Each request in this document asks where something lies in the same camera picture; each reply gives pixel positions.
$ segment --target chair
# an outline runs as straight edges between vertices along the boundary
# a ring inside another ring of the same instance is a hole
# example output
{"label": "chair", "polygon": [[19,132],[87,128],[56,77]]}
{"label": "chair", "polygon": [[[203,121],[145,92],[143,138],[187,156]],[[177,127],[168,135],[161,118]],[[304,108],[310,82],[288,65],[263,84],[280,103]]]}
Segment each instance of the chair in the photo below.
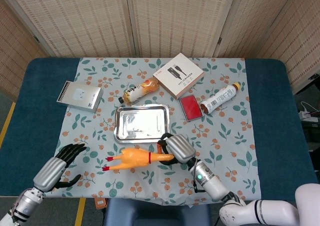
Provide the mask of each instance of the chair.
{"label": "chair", "polygon": [[209,204],[161,206],[134,199],[111,198],[104,226],[212,226]]}

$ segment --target red card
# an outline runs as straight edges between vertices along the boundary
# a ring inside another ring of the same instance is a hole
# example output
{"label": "red card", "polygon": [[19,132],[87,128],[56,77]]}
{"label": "red card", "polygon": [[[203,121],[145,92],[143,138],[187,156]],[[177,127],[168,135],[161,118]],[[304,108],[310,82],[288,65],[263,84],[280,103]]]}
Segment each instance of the red card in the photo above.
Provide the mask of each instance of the red card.
{"label": "red card", "polygon": [[186,121],[196,120],[202,117],[202,112],[196,97],[188,95],[179,99]]}

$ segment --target small white box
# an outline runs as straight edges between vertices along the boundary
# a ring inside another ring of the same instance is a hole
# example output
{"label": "small white box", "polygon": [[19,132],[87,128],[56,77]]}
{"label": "small white box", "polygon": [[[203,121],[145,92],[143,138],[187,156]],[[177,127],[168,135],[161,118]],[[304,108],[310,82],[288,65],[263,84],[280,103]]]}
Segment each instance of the small white box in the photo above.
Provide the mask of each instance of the small white box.
{"label": "small white box", "polygon": [[176,100],[204,76],[205,72],[179,53],[153,74],[159,84]]}
{"label": "small white box", "polygon": [[71,108],[95,113],[103,93],[100,87],[66,81],[56,101]]}

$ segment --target black robotic finger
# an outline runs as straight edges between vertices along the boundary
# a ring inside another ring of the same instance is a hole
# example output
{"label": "black robotic finger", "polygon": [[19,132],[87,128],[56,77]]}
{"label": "black robotic finger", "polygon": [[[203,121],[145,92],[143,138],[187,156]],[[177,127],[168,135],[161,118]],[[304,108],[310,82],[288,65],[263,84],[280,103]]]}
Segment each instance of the black robotic finger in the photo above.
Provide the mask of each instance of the black robotic finger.
{"label": "black robotic finger", "polygon": [[57,182],[54,187],[56,189],[59,188],[69,188],[71,186],[73,186],[76,182],[78,182],[78,180],[81,178],[81,174],[78,174],[77,176],[74,177],[74,179],[72,179],[69,182]]}
{"label": "black robotic finger", "polygon": [[61,159],[61,157],[73,146],[73,144],[68,144],[66,146],[64,146],[60,152],[55,156],[58,159]]}
{"label": "black robotic finger", "polygon": [[73,147],[70,150],[68,150],[68,152],[66,152],[61,159],[67,162],[70,158],[72,158],[79,151],[79,149],[83,149],[84,145],[85,145],[84,143],[74,144]]}
{"label": "black robotic finger", "polygon": [[75,160],[75,158],[84,150],[86,150],[87,147],[79,147],[75,151],[73,151],[72,155],[70,155],[69,158],[65,160],[66,162],[66,168],[69,167],[69,165]]}

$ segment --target orange rubber chicken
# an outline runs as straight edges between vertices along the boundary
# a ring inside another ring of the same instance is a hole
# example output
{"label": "orange rubber chicken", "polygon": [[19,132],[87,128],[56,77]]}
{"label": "orange rubber chicken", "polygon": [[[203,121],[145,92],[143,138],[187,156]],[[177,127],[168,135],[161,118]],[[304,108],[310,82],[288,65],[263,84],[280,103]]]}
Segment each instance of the orange rubber chicken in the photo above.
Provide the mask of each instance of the orange rubber chicken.
{"label": "orange rubber chicken", "polygon": [[102,167],[102,170],[125,170],[136,167],[145,167],[155,161],[170,161],[173,158],[173,154],[160,154],[149,152],[143,149],[125,148],[122,150],[121,155],[105,158],[108,162],[112,160],[121,160],[122,163],[116,166]]}

